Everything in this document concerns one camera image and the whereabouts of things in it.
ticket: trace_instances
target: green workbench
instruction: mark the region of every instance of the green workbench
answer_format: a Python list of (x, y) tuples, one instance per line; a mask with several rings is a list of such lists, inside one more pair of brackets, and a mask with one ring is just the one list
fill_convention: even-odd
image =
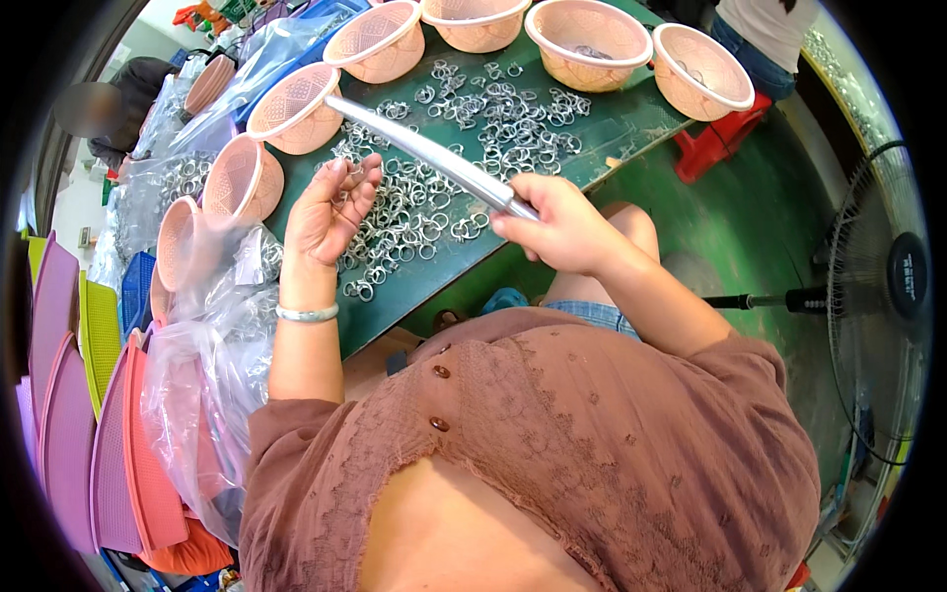
[[(660, 17), (634, 0), (613, 0), (612, 4), (645, 25), (656, 26), (663, 22)], [(424, 57), (413, 70), (386, 84), (366, 84), (357, 81), (348, 73), (343, 73), (340, 83), (343, 96), (368, 107), (375, 107), (384, 99), (407, 102), (411, 105), (412, 112), (401, 120), (403, 125), (417, 125), (423, 135), (444, 146), (460, 142), (464, 145), (465, 157), (478, 160), (483, 153), (476, 139), (483, 125), (482, 117), (477, 119), (477, 126), (461, 132), (453, 121), (430, 118), (427, 116), (427, 106), (414, 101), (415, 91), (419, 88), (427, 84), (438, 88), (439, 81), (432, 79), (430, 75), (435, 60), (445, 60), (449, 64), (458, 65), (458, 72), (467, 74), (468, 82), (457, 91), (459, 95), (479, 92), (479, 89), (470, 85), (469, 80), (474, 76), (485, 75), (483, 64), (487, 62), (498, 62), (504, 72), (512, 62), (523, 66), (521, 76), (507, 77), (503, 81), (512, 82), (517, 91), (534, 91), (540, 104), (551, 102), (548, 93), (550, 87), (569, 90), (546, 74), (540, 61), (539, 49), (528, 38), (525, 30), (502, 51), (469, 54), (457, 51), (444, 43), (433, 27), (424, 25), (423, 28), (426, 43)], [(591, 115), (576, 117), (574, 124), (557, 129), (559, 132), (577, 135), (582, 142), (579, 154), (561, 157), (559, 162), (562, 165), (560, 175), (583, 190), (601, 183), (620, 165), (677, 134), (691, 122), (675, 111), (661, 96), (654, 83), (652, 71), (646, 67), (635, 70), (621, 90), (584, 96), (592, 100)], [(265, 221), (280, 240), (283, 240), (290, 209), (313, 178), (314, 166), (332, 159), (330, 148), (343, 136), (340, 132), (319, 150), (301, 156), (284, 154), (267, 146), (279, 160), (286, 177), (282, 200), (276, 211)], [(407, 158), (403, 152), (394, 148), (382, 151), (382, 156), (385, 160), (394, 156)], [(451, 205), (444, 212), (453, 223), (460, 218), (469, 217), (468, 212), (485, 209), (472, 196), (460, 194), (454, 196)], [(503, 244), (504, 241), (489, 230), (482, 232), (476, 240), (464, 243), (455, 242), (450, 237), (450, 232), (445, 230), (435, 242), (438, 252), (433, 259), (422, 260), (415, 257), (410, 262), (401, 264), (400, 269), (389, 275), (384, 283), (374, 286), (375, 297), (369, 302), (363, 302), (357, 297), (343, 296), (341, 290), (341, 286), (346, 282), (361, 277), (365, 270), (364, 265), (344, 272), (336, 298), (339, 303), (342, 357), (352, 355), (396, 325), (425, 300)]]

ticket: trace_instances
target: purple plastic tray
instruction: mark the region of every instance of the purple plastic tray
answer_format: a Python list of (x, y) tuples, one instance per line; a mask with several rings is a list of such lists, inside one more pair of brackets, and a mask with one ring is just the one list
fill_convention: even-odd
[(102, 400), (89, 484), (89, 512), (92, 541), (96, 548), (107, 547), (126, 553), (140, 553), (141, 537), (134, 521), (132, 499), (125, 478), (125, 451), (122, 444), (122, 407), (125, 398), (125, 370), (128, 344), (118, 356), (112, 380)]
[(35, 432), (40, 432), (46, 392), (53, 363), (63, 337), (76, 327), (79, 297), (79, 260), (56, 243), (56, 233), (46, 239), (40, 270), (33, 288), (33, 327), (29, 346)]
[(89, 474), (96, 417), (76, 336), (62, 339), (40, 430), (39, 466), (46, 499), (69, 544), (96, 553), (89, 516)]
[(23, 425), (23, 442), (27, 447), (29, 464), (36, 471), (36, 419), (33, 414), (33, 393), (29, 387), (29, 377), (20, 379), (16, 386), (16, 401), (20, 404), (20, 423)]

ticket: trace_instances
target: black jacket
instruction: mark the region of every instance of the black jacket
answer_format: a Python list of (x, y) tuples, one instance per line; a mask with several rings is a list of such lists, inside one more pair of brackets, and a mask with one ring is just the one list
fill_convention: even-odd
[(118, 170), (125, 154), (138, 143), (138, 130), (161, 91), (165, 77), (177, 71), (177, 66), (157, 58), (128, 60), (109, 81), (121, 91), (122, 100), (128, 106), (128, 118), (114, 134), (90, 138), (89, 152), (101, 158), (110, 169)]

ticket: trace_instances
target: electric fan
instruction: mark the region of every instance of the electric fan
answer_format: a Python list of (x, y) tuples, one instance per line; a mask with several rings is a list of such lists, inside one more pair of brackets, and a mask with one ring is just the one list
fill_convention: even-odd
[[(855, 172), (835, 220), (827, 286), (705, 300), (715, 308), (785, 305), (826, 314), (832, 369), (852, 429), (873, 456), (902, 464), (896, 457), (911, 440), (930, 363), (926, 237), (907, 149), (889, 142)], [(872, 425), (859, 429), (858, 416)]]

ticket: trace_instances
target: red stool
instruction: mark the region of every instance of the red stool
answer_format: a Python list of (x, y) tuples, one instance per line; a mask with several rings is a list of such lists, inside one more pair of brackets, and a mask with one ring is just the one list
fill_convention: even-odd
[(733, 111), (711, 121), (696, 139), (690, 137), (687, 130), (676, 135), (674, 141), (684, 154), (674, 165), (674, 172), (688, 185), (700, 179), (710, 167), (737, 151), (740, 143), (757, 127), (772, 104), (769, 97), (757, 91), (756, 100), (749, 111)]

